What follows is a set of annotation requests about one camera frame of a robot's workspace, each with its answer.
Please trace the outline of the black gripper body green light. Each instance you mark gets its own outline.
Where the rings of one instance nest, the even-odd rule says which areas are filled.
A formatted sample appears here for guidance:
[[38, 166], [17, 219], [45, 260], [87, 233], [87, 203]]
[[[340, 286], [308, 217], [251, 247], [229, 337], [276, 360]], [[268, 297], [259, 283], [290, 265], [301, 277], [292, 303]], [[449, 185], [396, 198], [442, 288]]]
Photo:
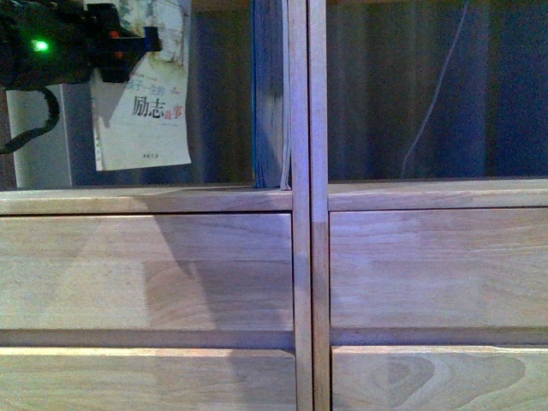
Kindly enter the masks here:
[[89, 81], [122, 53], [111, 39], [128, 36], [112, 3], [1, 2], [1, 87], [32, 91]]

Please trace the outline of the black gripper finger with blue tip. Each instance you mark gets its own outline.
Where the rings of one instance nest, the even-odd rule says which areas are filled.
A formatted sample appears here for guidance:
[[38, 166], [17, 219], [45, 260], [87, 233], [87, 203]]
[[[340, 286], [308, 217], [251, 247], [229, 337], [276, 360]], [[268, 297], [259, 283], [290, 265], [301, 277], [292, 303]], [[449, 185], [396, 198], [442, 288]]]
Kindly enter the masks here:
[[114, 52], [147, 53], [162, 50], [162, 42], [157, 27], [144, 27], [144, 37], [125, 35], [121, 31], [111, 31], [111, 49]]

